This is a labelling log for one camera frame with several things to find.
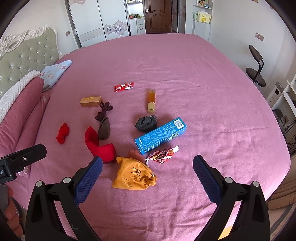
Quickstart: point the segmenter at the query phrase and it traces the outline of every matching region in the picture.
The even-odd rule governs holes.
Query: red cloth
[[[60,144],[63,144],[65,142],[65,137],[69,135],[69,127],[66,123],[64,123],[61,128],[59,129],[59,134],[57,135],[57,141]]]
[[[102,158],[103,163],[109,163],[115,160],[116,151],[113,144],[99,146],[98,133],[91,126],[85,132],[85,143],[93,156]]]

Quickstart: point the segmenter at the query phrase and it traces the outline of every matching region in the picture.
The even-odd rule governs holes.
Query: candy wrapper
[[[121,85],[115,85],[114,92],[118,92],[118,91],[122,91],[122,90],[129,90],[129,89],[133,88],[134,84],[135,84],[135,82],[125,83],[125,84],[121,84]]]
[[[149,160],[154,160],[162,164],[166,162],[168,159],[170,159],[177,151],[179,151],[179,146],[176,146],[174,148],[168,148],[161,151],[156,151],[145,159],[145,163],[147,165]]]

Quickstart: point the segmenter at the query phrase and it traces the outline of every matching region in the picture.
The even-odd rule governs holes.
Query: wardrobe
[[[125,0],[68,0],[82,47],[129,36]]]

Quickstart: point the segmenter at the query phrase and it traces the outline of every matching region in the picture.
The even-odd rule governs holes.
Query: headboard
[[[57,31],[45,25],[0,39],[0,98],[29,71],[55,64],[62,53]]]

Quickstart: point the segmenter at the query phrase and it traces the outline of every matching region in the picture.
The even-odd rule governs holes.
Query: electrical outlet
[[[285,123],[288,123],[289,119],[288,119],[287,115],[285,115],[285,116],[283,117],[283,121],[284,121]]]
[[[260,35],[259,33],[256,33],[256,38],[261,40],[262,42],[264,41],[264,37]]]
[[[262,35],[260,35],[259,39],[263,42],[264,41],[264,37]]]

